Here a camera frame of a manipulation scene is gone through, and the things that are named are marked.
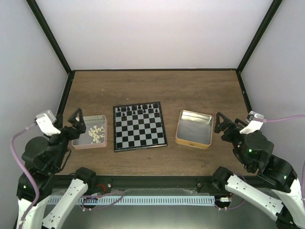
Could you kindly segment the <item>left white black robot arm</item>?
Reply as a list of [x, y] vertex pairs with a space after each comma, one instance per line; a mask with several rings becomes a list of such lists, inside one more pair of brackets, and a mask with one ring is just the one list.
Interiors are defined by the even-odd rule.
[[[68, 119], [71, 126], [64, 126], [62, 120], [61, 114], [54, 116], [52, 111], [47, 110], [37, 115], [33, 124], [14, 135], [10, 141], [11, 153], [23, 171], [17, 187], [19, 229], [60, 229], [79, 198], [97, 188], [94, 171], [85, 167], [77, 169], [66, 193], [53, 211], [44, 216], [56, 183], [55, 175], [64, 169], [70, 155], [68, 144], [86, 131], [80, 108]], [[35, 126], [44, 135], [31, 139], [22, 156], [18, 157], [14, 141]]]

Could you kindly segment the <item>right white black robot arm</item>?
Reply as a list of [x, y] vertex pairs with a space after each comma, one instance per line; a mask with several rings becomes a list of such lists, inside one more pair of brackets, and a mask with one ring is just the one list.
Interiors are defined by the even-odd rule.
[[243, 198], [268, 215], [279, 229], [305, 227], [305, 180], [299, 179], [292, 165], [273, 155], [274, 144], [261, 132], [268, 120], [251, 111], [246, 121], [232, 121], [224, 114], [216, 114], [214, 132], [223, 133], [221, 139], [233, 145], [233, 154], [248, 173], [264, 188], [277, 195], [273, 198], [243, 181], [225, 167], [219, 167], [212, 176], [212, 188], [228, 191]]

